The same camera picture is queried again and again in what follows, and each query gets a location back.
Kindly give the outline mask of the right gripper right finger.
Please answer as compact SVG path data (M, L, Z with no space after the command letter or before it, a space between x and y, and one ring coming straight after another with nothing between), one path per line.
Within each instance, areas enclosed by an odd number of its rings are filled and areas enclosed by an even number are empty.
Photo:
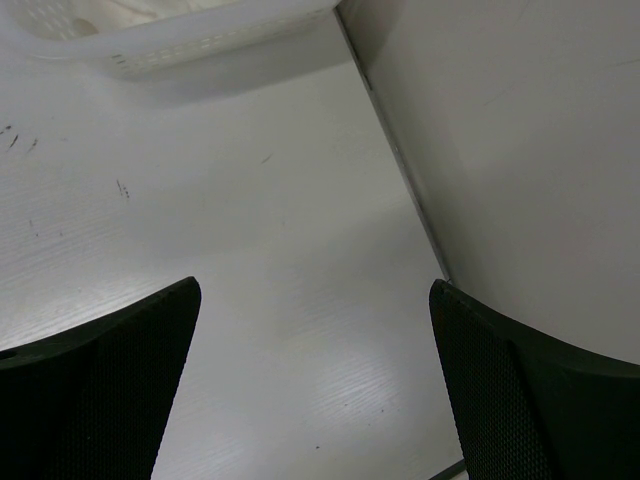
M638 365L544 334L444 280L429 311L469 478L638 478Z

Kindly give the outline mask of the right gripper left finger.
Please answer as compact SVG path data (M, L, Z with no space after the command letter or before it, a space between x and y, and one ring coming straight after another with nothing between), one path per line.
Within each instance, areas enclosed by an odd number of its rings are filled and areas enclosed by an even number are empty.
M200 306L188 277L2 351L2 478L150 478Z

